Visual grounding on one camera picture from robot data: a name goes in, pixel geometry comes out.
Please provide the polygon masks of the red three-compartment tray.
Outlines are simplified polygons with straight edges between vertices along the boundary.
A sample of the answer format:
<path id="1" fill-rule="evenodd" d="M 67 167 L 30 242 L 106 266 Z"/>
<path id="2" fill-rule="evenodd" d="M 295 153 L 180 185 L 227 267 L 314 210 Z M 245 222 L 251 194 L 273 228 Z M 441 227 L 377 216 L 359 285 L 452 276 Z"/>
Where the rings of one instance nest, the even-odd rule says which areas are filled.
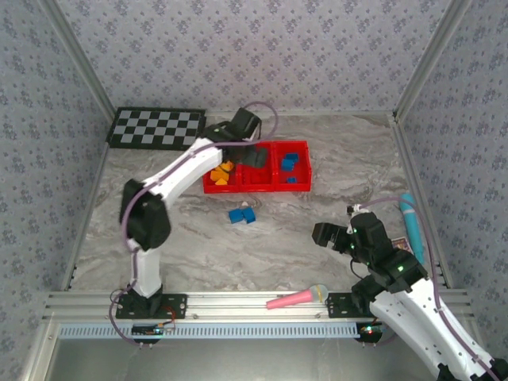
<path id="1" fill-rule="evenodd" d="M 273 140 L 259 143 L 256 147 L 268 150 L 265 167 L 258 169 L 238 164 L 229 176 L 226 186 L 216 186 L 210 179 L 210 173 L 202 177 L 203 192 L 206 194 L 240 194 L 240 193 L 273 193 L 273 192 L 308 192 L 312 184 L 312 167 L 309 145 L 305 140 Z M 297 152 L 299 161 L 294 163 L 293 171 L 283 171 L 281 162 L 289 152 Z M 271 171 L 271 184 L 243 184 L 245 169 L 259 172 Z M 295 177 L 297 183 L 287 183 L 287 178 Z"/>

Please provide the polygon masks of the teal toy microphone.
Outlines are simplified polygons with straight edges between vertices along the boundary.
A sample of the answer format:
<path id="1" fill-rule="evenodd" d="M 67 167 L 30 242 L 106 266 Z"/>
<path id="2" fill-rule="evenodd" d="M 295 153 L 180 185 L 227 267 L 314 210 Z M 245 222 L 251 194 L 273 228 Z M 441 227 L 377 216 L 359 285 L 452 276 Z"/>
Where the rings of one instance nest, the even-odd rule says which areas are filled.
<path id="1" fill-rule="evenodd" d="M 413 208 L 414 199 L 408 194 L 402 194 L 400 196 L 403 199 L 403 202 L 399 203 L 400 210 L 402 211 L 402 215 L 404 217 L 404 221 L 406 224 L 406 231 L 410 243 L 410 247 L 421 264 L 425 263 L 424 256 L 424 247 L 421 241 L 421 234 L 418 225 L 418 217 L 415 209 Z"/>

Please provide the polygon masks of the pink toy microphone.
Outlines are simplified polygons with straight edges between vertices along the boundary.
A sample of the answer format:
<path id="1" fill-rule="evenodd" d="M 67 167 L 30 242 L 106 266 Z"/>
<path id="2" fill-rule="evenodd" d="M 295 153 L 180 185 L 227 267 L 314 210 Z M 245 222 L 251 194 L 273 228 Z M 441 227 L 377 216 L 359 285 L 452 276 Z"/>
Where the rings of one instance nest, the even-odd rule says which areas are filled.
<path id="1" fill-rule="evenodd" d="M 316 284 L 304 291 L 289 294 L 266 302 L 268 310 L 295 306 L 298 304 L 317 302 L 323 304 L 329 297 L 329 290 L 323 284 Z"/>

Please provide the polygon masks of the black grey checkerboard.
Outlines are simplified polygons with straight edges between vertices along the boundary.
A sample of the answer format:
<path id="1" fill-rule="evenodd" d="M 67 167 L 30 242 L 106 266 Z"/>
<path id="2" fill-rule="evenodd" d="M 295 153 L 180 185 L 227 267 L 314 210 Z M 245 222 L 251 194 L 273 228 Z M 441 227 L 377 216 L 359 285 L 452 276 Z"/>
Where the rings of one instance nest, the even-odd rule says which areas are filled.
<path id="1" fill-rule="evenodd" d="M 106 142 L 111 148 L 185 151 L 205 125 L 203 109 L 120 107 Z"/>

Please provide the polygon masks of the grey metal shelf panel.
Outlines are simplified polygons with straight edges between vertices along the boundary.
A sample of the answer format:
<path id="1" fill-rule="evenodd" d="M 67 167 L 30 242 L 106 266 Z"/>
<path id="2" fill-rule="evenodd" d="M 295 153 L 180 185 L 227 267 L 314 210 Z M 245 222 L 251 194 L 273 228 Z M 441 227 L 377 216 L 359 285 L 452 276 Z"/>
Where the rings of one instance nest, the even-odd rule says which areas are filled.
<path id="1" fill-rule="evenodd" d="M 20 381 L 436 381 L 401 340 L 376 346 L 338 325 L 305 337 L 227 337 L 223 324 L 180 325 L 152 348 L 132 346 L 109 324 L 42 325 Z"/>

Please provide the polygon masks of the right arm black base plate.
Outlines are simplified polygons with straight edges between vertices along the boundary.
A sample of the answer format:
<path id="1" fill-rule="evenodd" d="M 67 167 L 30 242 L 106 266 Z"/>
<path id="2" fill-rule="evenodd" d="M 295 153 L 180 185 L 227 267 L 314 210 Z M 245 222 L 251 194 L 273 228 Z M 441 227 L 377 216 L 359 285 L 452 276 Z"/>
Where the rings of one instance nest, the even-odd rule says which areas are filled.
<path id="1" fill-rule="evenodd" d="M 368 303 L 352 293 L 332 292 L 326 299 L 330 318 L 373 318 Z"/>

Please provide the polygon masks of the aluminium table side rail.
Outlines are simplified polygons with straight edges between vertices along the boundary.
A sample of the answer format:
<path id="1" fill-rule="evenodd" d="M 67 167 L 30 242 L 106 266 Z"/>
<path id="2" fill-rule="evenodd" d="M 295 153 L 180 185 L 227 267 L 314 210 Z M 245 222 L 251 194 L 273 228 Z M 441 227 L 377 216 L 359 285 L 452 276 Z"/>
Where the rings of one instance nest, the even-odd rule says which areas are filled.
<path id="1" fill-rule="evenodd" d="M 452 275 L 450 273 L 445 254 L 437 233 L 436 224 L 434 223 L 429 203 L 425 195 L 417 166 L 412 156 L 410 145 L 406 137 L 406 133 L 397 118 L 391 115 L 391 128 L 394 135 L 394 142 L 400 155 L 401 164 L 406 175 L 409 191 L 417 203 L 418 210 L 421 214 L 422 224 L 426 227 L 429 245 L 433 252 L 436 271 L 439 271 L 438 280 L 442 283 L 442 287 L 453 289 L 455 287 Z"/>
<path id="2" fill-rule="evenodd" d="M 63 282 L 60 286 L 61 291 L 68 291 L 71 288 L 72 280 L 74 279 L 74 272 L 76 269 L 76 263 L 79 259 L 79 255 L 83 246 L 83 242 L 87 236 L 87 229 L 90 223 L 90 219 L 94 210 L 94 206 L 96 203 L 98 189 L 100 187 L 100 182 L 102 179 L 102 174 L 104 172 L 108 151 L 110 150 L 110 146 L 105 143 L 102 147 L 102 153 L 100 156 L 100 161 L 98 164 L 98 169 L 95 172 L 93 183 L 90 189 L 90 193 L 87 199 L 87 204 L 84 210 L 84 216 L 80 223 L 75 243 L 71 250 L 71 255 L 69 257 L 69 261 L 67 263 L 66 271 L 64 272 Z"/>

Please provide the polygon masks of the long aluminium base rail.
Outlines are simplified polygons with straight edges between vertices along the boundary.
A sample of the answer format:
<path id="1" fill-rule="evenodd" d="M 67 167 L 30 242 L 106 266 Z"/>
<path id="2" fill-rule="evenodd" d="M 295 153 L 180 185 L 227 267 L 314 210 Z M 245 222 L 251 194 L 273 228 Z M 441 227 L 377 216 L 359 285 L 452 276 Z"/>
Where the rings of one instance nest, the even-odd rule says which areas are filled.
<path id="1" fill-rule="evenodd" d="M 328 311 L 319 303 L 268 310 L 266 301 L 281 291 L 191 292 L 186 298 L 187 321 L 315 321 L 327 320 Z M 58 321 L 102 322 L 108 318 L 110 293 L 53 292 L 48 296 L 43 318 Z"/>

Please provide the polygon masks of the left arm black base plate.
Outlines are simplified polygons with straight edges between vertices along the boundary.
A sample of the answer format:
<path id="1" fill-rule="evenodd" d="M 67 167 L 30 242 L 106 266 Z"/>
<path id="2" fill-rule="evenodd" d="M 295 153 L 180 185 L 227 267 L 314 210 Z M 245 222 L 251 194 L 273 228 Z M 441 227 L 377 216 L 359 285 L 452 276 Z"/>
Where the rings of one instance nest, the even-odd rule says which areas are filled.
<path id="1" fill-rule="evenodd" d="M 154 294 L 150 298 L 126 294 L 120 297 L 116 319 L 184 319 L 187 312 L 186 294 Z"/>

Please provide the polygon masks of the aluminium corner post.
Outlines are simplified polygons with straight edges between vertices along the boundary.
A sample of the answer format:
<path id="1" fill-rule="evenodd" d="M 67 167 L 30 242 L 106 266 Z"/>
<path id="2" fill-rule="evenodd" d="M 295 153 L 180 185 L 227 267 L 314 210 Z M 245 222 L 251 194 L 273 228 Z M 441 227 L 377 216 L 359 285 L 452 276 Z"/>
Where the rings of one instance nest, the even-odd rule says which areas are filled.
<path id="1" fill-rule="evenodd" d="M 403 122 L 406 118 L 471 4 L 472 0 L 450 0 L 414 73 L 402 92 L 397 106 L 394 108 L 394 120 L 397 123 Z"/>
<path id="2" fill-rule="evenodd" d="M 100 82 L 91 61 L 88 59 L 87 54 L 79 43 L 71 24 L 67 21 L 59 4 L 56 0 L 37 0 L 37 2 L 47 16 L 67 54 L 71 57 L 76 70 L 87 85 L 98 108 L 109 121 L 112 121 L 116 113 L 116 108 L 110 101 L 106 89 Z"/>

